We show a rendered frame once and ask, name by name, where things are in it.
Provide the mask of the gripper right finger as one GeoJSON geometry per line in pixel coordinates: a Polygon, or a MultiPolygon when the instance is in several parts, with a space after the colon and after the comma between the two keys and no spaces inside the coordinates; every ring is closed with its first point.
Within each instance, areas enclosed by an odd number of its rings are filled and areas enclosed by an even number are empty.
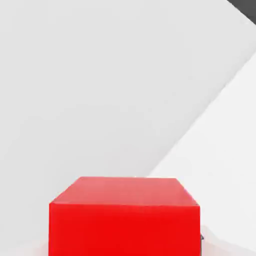
{"type": "Polygon", "coordinates": [[[201,240],[202,256],[233,256],[232,249],[228,243],[217,238],[208,227],[201,225],[200,232],[203,236],[201,240]]]}

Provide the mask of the small red cube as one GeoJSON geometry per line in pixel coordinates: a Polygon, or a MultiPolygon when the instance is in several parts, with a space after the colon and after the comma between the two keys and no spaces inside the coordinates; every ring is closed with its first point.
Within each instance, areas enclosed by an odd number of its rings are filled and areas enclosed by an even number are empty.
{"type": "Polygon", "coordinates": [[[49,204],[48,256],[201,256],[200,213],[175,178],[80,177],[49,204]]]}

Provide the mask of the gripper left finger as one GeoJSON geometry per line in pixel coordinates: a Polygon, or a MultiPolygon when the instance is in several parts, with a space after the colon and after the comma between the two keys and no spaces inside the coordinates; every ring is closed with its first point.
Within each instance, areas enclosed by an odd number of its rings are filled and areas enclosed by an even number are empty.
{"type": "Polygon", "coordinates": [[[23,256],[49,256],[48,240],[38,240],[29,243],[24,251],[23,256]]]}

